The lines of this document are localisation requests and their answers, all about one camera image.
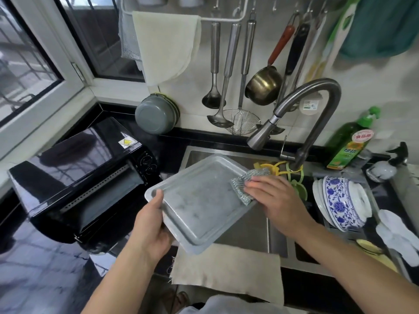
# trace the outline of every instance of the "oven knob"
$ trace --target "oven knob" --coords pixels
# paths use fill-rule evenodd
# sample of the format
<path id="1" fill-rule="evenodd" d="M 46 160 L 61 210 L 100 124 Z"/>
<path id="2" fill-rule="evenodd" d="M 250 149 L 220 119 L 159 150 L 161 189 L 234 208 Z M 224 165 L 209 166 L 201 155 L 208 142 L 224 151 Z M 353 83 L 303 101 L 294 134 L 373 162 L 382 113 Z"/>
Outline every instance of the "oven knob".
<path id="1" fill-rule="evenodd" d="M 145 157 L 143 157 L 143 158 L 141 159 L 140 164 L 141 164 L 141 165 L 144 165 L 144 166 L 148 166 L 148 165 L 150 165 L 152 162 L 153 162 L 153 158 L 152 158 L 151 156 L 149 156 L 149 155 L 146 155 Z"/>
<path id="2" fill-rule="evenodd" d="M 145 174 L 147 175 L 153 174 L 156 171 L 156 169 L 157 169 L 157 165 L 152 164 L 145 170 Z"/>

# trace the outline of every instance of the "black handle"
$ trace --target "black handle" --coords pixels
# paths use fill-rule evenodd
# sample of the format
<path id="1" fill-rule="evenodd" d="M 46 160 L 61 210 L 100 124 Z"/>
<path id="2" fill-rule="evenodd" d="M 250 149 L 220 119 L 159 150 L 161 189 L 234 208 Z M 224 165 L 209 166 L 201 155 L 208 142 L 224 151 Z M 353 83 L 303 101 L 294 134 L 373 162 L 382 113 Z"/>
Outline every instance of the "black handle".
<path id="1" fill-rule="evenodd" d="M 310 24 L 303 23 L 298 28 L 294 40 L 291 44 L 290 53 L 288 54 L 287 67 L 285 68 L 285 75 L 290 76 L 300 59 L 302 49 L 307 40 L 308 32 L 310 31 Z"/>

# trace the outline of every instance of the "dish soap bottle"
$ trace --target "dish soap bottle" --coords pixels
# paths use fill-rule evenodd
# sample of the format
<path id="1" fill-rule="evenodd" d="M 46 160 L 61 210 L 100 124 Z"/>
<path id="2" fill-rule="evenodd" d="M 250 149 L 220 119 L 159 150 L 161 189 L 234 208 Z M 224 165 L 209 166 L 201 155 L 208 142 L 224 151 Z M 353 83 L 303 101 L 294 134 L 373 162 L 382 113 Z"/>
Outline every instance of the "dish soap bottle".
<path id="1" fill-rule="evenodd" d="M 406 165 L 407 163 L 409 152 L 407 150 L 406 142 L 400 142 L 399 147 L 386 152 L 395 153 L 397 156 L 388 161 L 377 162 L 365 171 L 365 174 L 374 182 L 382 183 L 385 180 L 392 178 L 397 173 L 397 166 L 400 164 Z"/>
<path id="2" fill-rule="evenodd" d="M 360 117 L 356 122 L 348 122 L 341 126 L 326 144 L 329 157 L 326 161 L 328 169 L 343 169 L 356 155 L 367 146 L 374 131 L 370 126 L 374 117 L 380 118 L 380 108 L 371 107 L 369 115 Z"/>

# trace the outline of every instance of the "stacked bowl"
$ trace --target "stacked bowl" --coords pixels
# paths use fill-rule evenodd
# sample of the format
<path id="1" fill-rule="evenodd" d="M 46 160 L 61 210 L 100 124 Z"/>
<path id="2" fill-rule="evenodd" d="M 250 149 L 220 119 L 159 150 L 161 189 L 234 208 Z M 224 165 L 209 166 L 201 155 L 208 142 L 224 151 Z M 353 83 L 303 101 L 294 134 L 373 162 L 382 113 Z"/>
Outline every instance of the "stacked bowl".
<path id="1" fill-rule="evenodd" d="M 372 216 L 364 188 L 347 178 L 326 176 L 316 180 L 313 194 L 327 222 L 343 232 L 363 227 Z"/>

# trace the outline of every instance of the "faucet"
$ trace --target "faucet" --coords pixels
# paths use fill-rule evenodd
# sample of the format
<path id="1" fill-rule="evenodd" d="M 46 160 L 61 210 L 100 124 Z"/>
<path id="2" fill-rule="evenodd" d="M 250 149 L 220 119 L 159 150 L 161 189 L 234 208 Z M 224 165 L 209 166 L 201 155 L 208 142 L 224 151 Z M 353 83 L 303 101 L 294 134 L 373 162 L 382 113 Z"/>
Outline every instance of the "faucet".
<path id="1" fill-rule="evenodd" d="M 319 119 L 312 128 L 308 137 L 306 138 L 306 141 L 304 142 L 302 147 L 297 150 L 295 155 L 281 154 L 280 156 L 291 162 L 291 170 L 298 170 L 306 160 L 308 156 L 308 151 L 313 146 L 317 137 L 320 135 L 320 133 L 324 129 L 325 125 L 327 124 L 327 122 L 329 121 L 339 104 L 342 91 L 337 81 L 330 78 L 321 78 L 312 80 L 311 82 L 308 82 L 298 87 L 295 91 L 290 93 L 280 103 L 276 105 L 272 117 L 249 137 L 249 139 L 247 140 L 247 144 L 254 150 L 261 150 L 265 143 L 269 140 L 272 129 L 276 127 L 278 121 L 285 115 L 285 113 L 291 108 L 291 106 L 295 103 L 298 103 L 305 96 L 312 94 L 313 92 L 317 92 L 319 90 L 328 91 L 329 99 Z"/>

